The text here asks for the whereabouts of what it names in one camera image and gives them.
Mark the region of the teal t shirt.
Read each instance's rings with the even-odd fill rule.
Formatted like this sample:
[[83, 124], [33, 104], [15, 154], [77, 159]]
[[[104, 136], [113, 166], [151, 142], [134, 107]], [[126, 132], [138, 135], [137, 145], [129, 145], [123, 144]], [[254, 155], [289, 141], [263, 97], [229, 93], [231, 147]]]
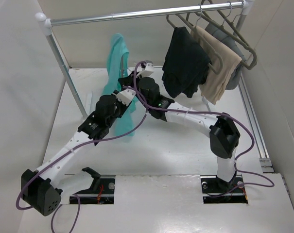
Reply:
[[[102, 94], [109, 95], [114, 90], [121, 90], [118, 79], [121, 78], [121, 57], [124, 55], [124, 77], [128, 76], [128, 58], [129, 50], [127, 48], [124, 37], [120, 33], [112, 35], [110, 40], [110, 53], [106, 62], [106, 70], [108, 73], [108, 81], [105, 85]], [[129, 132], [134, 128], [133, 120], [129, 109], [124, 113], [121, 118], [115, 122], [114, 135], [119, 136]]]

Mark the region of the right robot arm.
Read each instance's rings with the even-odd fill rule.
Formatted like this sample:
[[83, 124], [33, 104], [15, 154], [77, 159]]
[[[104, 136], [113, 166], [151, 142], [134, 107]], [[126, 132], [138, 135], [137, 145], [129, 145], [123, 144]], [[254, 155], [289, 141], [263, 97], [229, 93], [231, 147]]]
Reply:
[[210, 149], [217, 157], [217, 188], [227, 191], [233, 186], [236, 175], [234, 157], [241, 135], [232, 119], [225, 115], [192, 114], [191, 108], [163, 96], [159, 85], [151, 77], [134, 79], [134, 74], [131, 73], [127, 77], [119, 78], [118, 82], [122, 88], [138, 89], [149, 105], [147, 109], [152, 117], [183, 125], [208, 137]]

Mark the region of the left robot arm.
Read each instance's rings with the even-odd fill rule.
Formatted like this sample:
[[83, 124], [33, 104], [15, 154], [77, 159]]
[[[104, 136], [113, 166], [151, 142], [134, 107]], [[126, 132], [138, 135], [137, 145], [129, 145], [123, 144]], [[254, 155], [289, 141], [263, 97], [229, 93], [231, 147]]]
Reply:
[[101, 96], [95, 111], [53, 158], [35, 171], [28, 169], [22, 174], [18, 199], [25, 201], [43, 216], [48, 216], [58, 206], [69, 202], [73, 194], [82, 190], [91, 193], [97, 191], [101, 179], [97, 171], [88, 166], [72, 176], [68, 171], [93, 146], [105, 141], [110, 128], [117, 118], [124, 115], [135, 95], [134, 90], [125, 89]]

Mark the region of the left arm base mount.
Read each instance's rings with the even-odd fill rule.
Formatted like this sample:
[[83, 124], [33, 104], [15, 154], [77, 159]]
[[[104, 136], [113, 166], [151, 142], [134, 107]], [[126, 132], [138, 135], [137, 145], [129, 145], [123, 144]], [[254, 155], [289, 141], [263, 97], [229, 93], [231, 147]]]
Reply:
[[85, 189], [75, 193], [80, 198], [81, 204], [113, 204], [116, 176], [102, 176], [89, 167], [83, 168], [82, 172], [83, 175], [88, 174], [92, 182]]

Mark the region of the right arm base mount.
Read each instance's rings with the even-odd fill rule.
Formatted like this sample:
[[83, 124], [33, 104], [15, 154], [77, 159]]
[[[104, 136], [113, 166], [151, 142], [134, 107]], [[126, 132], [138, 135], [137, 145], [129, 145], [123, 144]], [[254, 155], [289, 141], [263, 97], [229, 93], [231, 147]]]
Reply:
[[243, 182], [242, 176], [236, 176], [231, 182], [227, 183], [216, 176], [202, 176], [201, 187], [204, 204], [229, 204], [239, 203], [247, 204], [247, 195], [245, 189], [236, 188], [240, 182]]

